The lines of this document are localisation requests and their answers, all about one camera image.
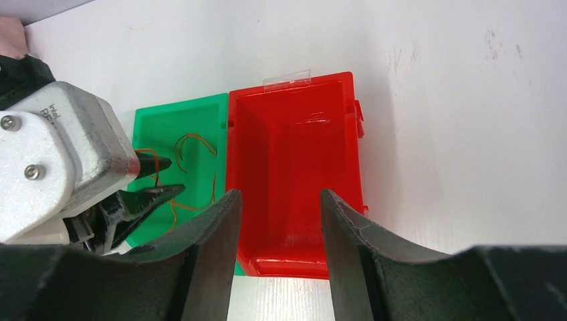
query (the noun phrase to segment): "pink object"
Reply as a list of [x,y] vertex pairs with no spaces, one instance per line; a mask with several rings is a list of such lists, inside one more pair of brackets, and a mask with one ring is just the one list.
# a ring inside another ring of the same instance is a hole
[[21,21],[18,18],[0,17],[0,55],[21,59],[28,51]]

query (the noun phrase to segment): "white table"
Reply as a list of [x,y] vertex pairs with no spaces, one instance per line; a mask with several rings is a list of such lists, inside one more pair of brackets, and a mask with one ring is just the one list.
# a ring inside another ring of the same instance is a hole
[[[96,0],[26,30],[128,131],[136,108],[352,71],[370,217],[452,253],[567,243],[566,14],[562,0]],[[325,281],[236,278],[232,294],[230,320],[333,319]]]

